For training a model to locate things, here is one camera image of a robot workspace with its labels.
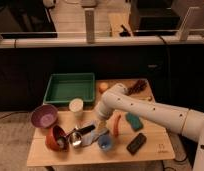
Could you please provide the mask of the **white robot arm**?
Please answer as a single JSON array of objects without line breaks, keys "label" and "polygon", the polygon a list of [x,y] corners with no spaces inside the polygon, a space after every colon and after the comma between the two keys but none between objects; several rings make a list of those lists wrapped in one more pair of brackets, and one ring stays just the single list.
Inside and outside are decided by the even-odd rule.
[{"label": "white robot arm", "polygon": [[100,120],[115,110],[130,112],[198,143],[192,171],[204,171],[204,113],[189,108],[139,100],[128,96],[128,88],[117,83],[106,90],[95,107]]}]

